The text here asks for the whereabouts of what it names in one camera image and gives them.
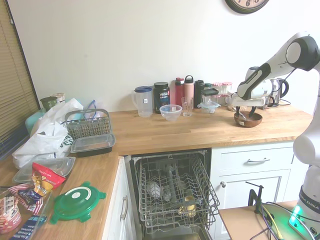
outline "cabinet handle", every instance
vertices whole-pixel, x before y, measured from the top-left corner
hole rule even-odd
[[[247,163],[265,163],[267,161],[270,161],[270,159],[266,159],[266,158],[264,158],[262,160],[250,160],[250,159],[248,159]]]
[[[223,188],[225,188],[225,187],[227,186],[227,184],[226,184],[224,181],[220,182],[220,185],[221,185],[221,187],[223,187]]]
[[[120,215],[120,221],[125,220],[126,216],[127,216],[127,212],[128,212],[128,196],[125,196],[122,198],[122,208],[121,208],[121,213],[122,213],[122,209],[124,209],[124,214]]]

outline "wire rack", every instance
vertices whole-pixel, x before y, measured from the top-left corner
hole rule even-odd
[[[102,112],[105,114],[105,116],[68,120],[68,118],[74,114],[84,115],[93,112]],[[83,137],[109,134],[112,131],[109,113],[101,108],[68,112],[65,115],[65,124],[73,140]]]
[[[139,212],[146,232],[216,221],[220,205],[197,154],[139,163]]]

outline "plastic bag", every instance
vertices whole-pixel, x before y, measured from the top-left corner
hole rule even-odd
[[[105,109],[104,103],[102,101],[96,101],[93,100],[87,109]],[[95,112],[90,112],[90,113],[85,113],[84,118],[85,119],[94,119],[94,118],[100,118],[103,117],[104,113],[101,111],[95,111]]]
[[[68,112],[83,110],[83,108],[73,98],[66,103],[55,105],[39,118],[33,126],[29,140],[12,154],[15,167],[20,169],[27,163],[36,160],[67,156],[73,140],[68,135],[65,115]]]

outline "pink water bottle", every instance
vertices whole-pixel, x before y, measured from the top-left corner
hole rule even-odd
[[[194,92],[195,92],[194,78],[191,75],[187,75],[184,78],[184,96],[193,98]]]
[[[181,99],[185,96],[185,81],[183,78],[175,79],[175,104],[182,107]]]

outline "green lid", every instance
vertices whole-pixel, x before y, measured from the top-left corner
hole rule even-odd
[[[83,223],[91,218],[90,212],[97,206],[99,200],[105,199],[106,196],[105,192],[100,192],[86,181],[81,186],[59,195],[54,200],[50,223],[56,224],[59,219],[79,219]]]

